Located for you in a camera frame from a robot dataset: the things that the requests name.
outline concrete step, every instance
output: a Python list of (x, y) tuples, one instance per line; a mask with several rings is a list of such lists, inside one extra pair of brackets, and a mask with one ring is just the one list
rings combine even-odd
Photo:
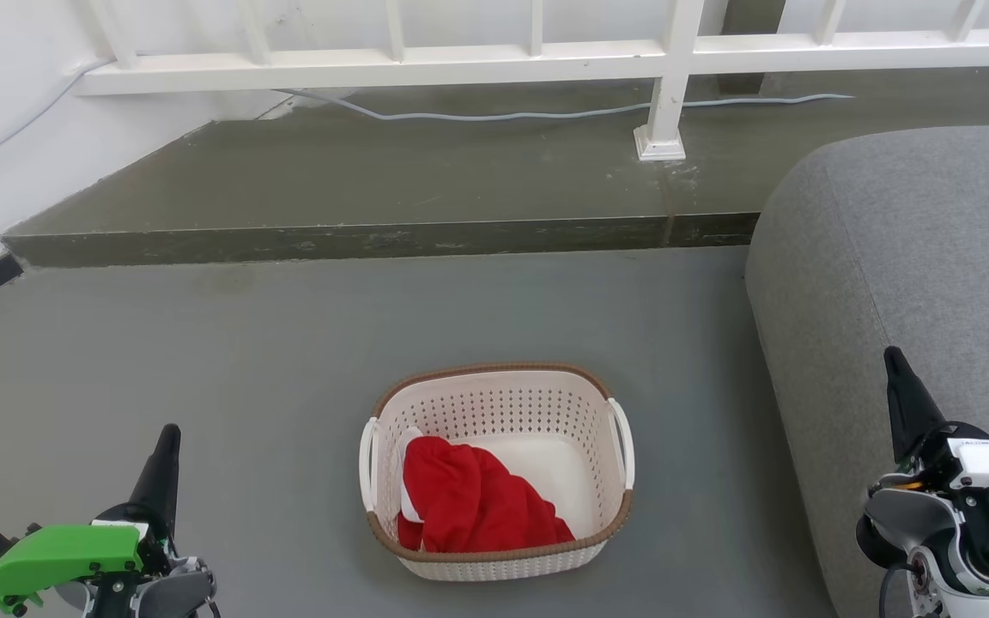
[[(989, 124), (986, 70), (770, 76), (764, 95), (855, 94), (683, 114), (685, 161), (640, 163), (646, 111), (580, 120), (379, 121), (340, 106), (220, 122), (13, 227), (34, 266), (647, 249), (749, 242), (814, 148), (884, 130)], [(650, 82), (369, 89), (381, 113), (569, 112), (648, 101)], [(691, 100), (715, 98), (714, 81)]]

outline white railing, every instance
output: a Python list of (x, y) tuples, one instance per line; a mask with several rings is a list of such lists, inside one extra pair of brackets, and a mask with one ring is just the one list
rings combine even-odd
[(959, 0), (943, 31), (840, 33), (846, 0), (827, 0), (811, 34), (698, 36), (704, 0), (672, 0), (662, 40), (544, 42), (544, 0), (532, 0), (529, 42), (408, 47), (400, 0), (385, 0), (390, 50), (271, 51), (256, 0), (234, 0), (246, 54), (138, 56), (110, 10), (90, 0), (117, 62), (91, 71), (76, 94), (200, 90), (427, 86), (655, 78), (642, 160), (684, 158), (678, 121), (690, 75), (797, 70), (989, 66), (989, 30), (973, 26), (985, 0)]

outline black cable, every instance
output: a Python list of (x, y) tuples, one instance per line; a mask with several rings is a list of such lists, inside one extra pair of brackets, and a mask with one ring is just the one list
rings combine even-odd
[(954, 430), (953, 432), (955, 433), (955, 430), (959, 429), (959, 427), (965, 427), (965, 426), (971, 427), (969, 423), (950, 420), (941, 423), (941, 425), (930, 427), (930, 430), (926, 431), (925, 434), (922, 435), (922, 439), (919, 439), (918, 442), (914, 443), (914, 447), (912, 447), (910, 452), (907, 453), (907, 456), (904, 457), (902, 461), (906, 463), (913, 462), (914, 459), (918, 457), (918, 455), (922, 452), (922, 447), (925, 446), (925, 443), (929, 442), (930, 438), (933, 438), (934, 435), (937, 435), (937, 432), (944, 431), (946, 429), (951, 429)]
[(883, 575), (883, 582), (880, 582), (880, 618), (888, 618), (888, 608), (884, 605), (888, 597), (888, 586), (891, 586), (891, 578), (899, 571), (913, 573), (914, 567), (907, 563), (892, 564)]

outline concrete floor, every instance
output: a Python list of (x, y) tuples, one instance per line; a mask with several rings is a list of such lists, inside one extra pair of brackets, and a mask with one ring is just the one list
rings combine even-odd
[[(714, 78), (697, 79), (688, 98), (717, 98), (714, 87)], [(762, 87), (769, 97), (816, 93), (856, 98), (687, 110), (689, 158), (662, 163), (636, 158), (632, 129), (646, 111), (576, 121), (384, 122), (321, 106), (279, 120), (223, 122), (64, 200), (4, 241), (44, 266), (744, 242), (754, 216), (707, 232), (719, 242), (699, 242), (706, 223), (682, 228), (682, 215), (761, 211), (785, 173), (824, 144), (989, 124), (989, 68), (778, 74)], [(383, 113), (483, 114), (612, 108), (649, 97), (649, 82), (564, 82), (368, 89), (349, 100)], [(491, 226), (522, 221), (541, 223)]]
[[(831, 618), (743, 285), (745, 247), (39, 270), (0, 289), (0, 531), (124, 500), (184, 429), (179, 546), (224, 615)], [(415, 372), (597, 372), (635, 435), (592, 564), (425, 582), (361, 512), (361, 426)], [(59, 601), (33, 615), (67, 615)]]

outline cable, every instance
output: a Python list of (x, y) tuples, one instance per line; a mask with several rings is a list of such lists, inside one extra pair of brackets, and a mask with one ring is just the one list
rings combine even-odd
[[(334, 97), (327, 97), (326, 94), (315, 94), (306, 93), (303, 90), (293, 90), (289, 88), (278, 88), (275, 90), (276, 93), (292, 94), (294, 97), (306, 97), (308, 99), (315, 99), (316, 101), (323, 101), (327, 103), (334, 103), (337, 106), (344, 106), (346, 109), (353, 110), (357, 113), (365, 114), (370, 118), (376, 118), (377, 120), (415, 120), (415, 118), (428, 118), (428, 120), (451, 120), (454, 122), (492, 122), (497, 120), (517, 120), (517, 118), (552, 118), (553, 120), (572, 120), (572, 118), (589, 118), (594, 116), (608, 116), (611, 113), (625, 113), (633, 110), (647, 109), (651, 106), (651, 103), (636, 103), (634, 106), (622, 106), (622, 108), (611, 108), (604, 110), (591, 110), (591, 111), (579, 111), (574, 113), (546, 113), (546, 112), (532, 112), (532, 111), (519, 111), (515, 113), (503, 113), (498, 114), (498, 116), (453, 116), (448, 113), (428, 113), (428, 112), (416, 112), (416, 113), (376, 113), (373, 110), (362, 108), (362, 106), (354, 105), (349, 101), (343, 99), (337, 99)], [(767, 103), (767, 105), (784, 105), (793, 106), (796, 103), (805, 103), (808, 101), (818, 101), (821, 99), (851, 99), (851, 95), (848, 94), (809, 94), (807, 97), (797, 97), (796, 99), (761, 99), (761, 98), (742, 98), (742, 99), (719, 99), (717, 101), (687, 101), (683, 106), (686, 108), (713, 108), (714, 106), (734, 106), (734, 105), (745, 105), (745, 103)]]
[(0, 146), (7, 143), (7, 141), (10, 140), (11, 137), (16, 136), (17, 133), (21, 133), (30, 124), (33, 124), (36, 121), (36, 118), (44, 116), (45, 112), (52, 109), (52, 106), (56, 105), (56, 103), (59, 102), (59, 99), (62, 99), (64, 94), (67, 94), (68, 90), (71, 90), (71, 86), (75, 86), (75, 82), (78, 82), (80, 77), (86, 75), (91, 70), (95, 70), (95, 68), (106, 66), (112, 62), (113, 60), (110, 58), (103, 58), (100, 60), (94, 60), (94, 62), (79, 68), (78, 71), (75, 71), (74, 75), (71, 75), (70, 78), (63, 83), (63, 86), (60, 87), (59, 90), (54, 91), (51, 97), (48, 97), (45, 102), (40, 105), (39, 110), (36, 111), (36, 113), (23, 117), (21, 122), (17, 123), (15, 126), (12, 126), (12, 128), (5, 130), (3, 135), (0, 136)]
[(888, 618), (888, 608), (884, 605), (884, 602), (887, 602), (888, 586), (891, 586), (891, 578), (899, 571), (913, 573), (914, 567), (907, 563), (892, 564), (892, 566), (888, 567), (888, 571), (883, 575), (883, 582), (880, 582), (880, 618)]
[(943, 421), (942, 423), (939, 423), (939, 425), (930, 427), (929, 431), (926, 431), (925, 433), (922, 434), (922, 439), (919, 439), (918, 442), (915, 442), (914, 446), (911, 447), (911, 450), (903, 458), (902, 460), (903, 463), (902, 466), (900, 466), (900, 470), (903, 469), (910, 470), (910, 466), (912, 466), (912, 462), (922, 452), (925, 443), (929, 442), (930, 438), (933, 438), (934, 435), (938, 434), (938, 432), (944, 431), (946, 429), (951, 429), (953, 430), (953, 433), (955, 433), (956, 430), (961, 429), (961, 427), (972, 427), (973, 429), (978, 429), (973, 425), (969, 425), (969, 423), (961, 422), (957, 420)]
[[(141, 52), (140, 55), (149, 55), (145, 52)], [(78, 82), (83, 75), (86, 75), (91, 70), (95, 68), (106, 66), (112, 63), (112, 58), (102, 58), (94, 60), (94, 62), (79, 68), (75, 71), (74, 75), (71, 75), (66, 82), (60, 86), (59, 90), (55, 90), (50, 97), (48, 97), (43, 105), (39, 106), (36, 113), (30, 114), (30, 116), (23, 117), (22, 121), (17, 123), (12, 128), (5, 130), (0, 136), (0, 146), (7, 143), (10, 138), (16, 136), (17, 133), (21, 133), (23, 130), (27, 129), (29, 125), (36, 122), (36, 118), (40, 118), (47, 113), (48, 110), (52, 109), (52, 106), (59, 102), (59, 99), (64, 97), (71, 90), (72, 86), (75, 86), (75, 82)], [(517, 112), (517, 113), (505, 113), (499, 114), (499, 116), (452, 116), (451, 114), (444, 113), (396, 113), (396, 114), (381, 114), (376, 113), (373, 110), (368, 110), (362, 108), (362, 106), (355, 106), (354, 103), (345, 101), (342, 99), (337, 99), (334, 97), (327, 97), (325, 94), (313, 94), (305, 93), (303, 90), (291, 90), (291, 89), (277, 89), (278, 93), (291, 94), (294, 97), (307, 97), (309, 99), (315, 99), (317, 101), (325, 101), (327, 103), (334, 103), (337, 106), (344, 106), (350, 110), (356, 111), (358, 113), (365, 114), (365, 116), (376, 118), (377, 120), (410, 120), (410, 118), (431, 118), (432, 120), (451, 120), (456, 122), (490, 122), (495, 120), (514, 120), (515, 118), (553, 118), (554, 120), (570, 120), (570, 118), (589, 118), (594, 116), (608, 116), (611, 113), (625, 113), (633, 110), (647, 109), (651, 106), (651, 103), (636, 103), (634, 106), (622, 106), (622, 108), (612, 108), (603, 110), (591, 110), (591, 111), (581, 111), (575, 113), (544, 113), (544, 112)], [(730, 106), (739, 105), (739, 103), (768, 103), (769, 105), (796, 105), (796, 103), (805, 103), (808, 101), (817, 101), (820, 99), (851, 99), (851, 95), (847, 94), (812, 94), (808, 97), (799, 97), (796, 99), (759, 99), (759, 98), (742, 98), (742, 99), (719, 99), (718, 101), (688, 101), (684, 103), (683, 106), (687, 108), (707, 108), (708, 106)]]

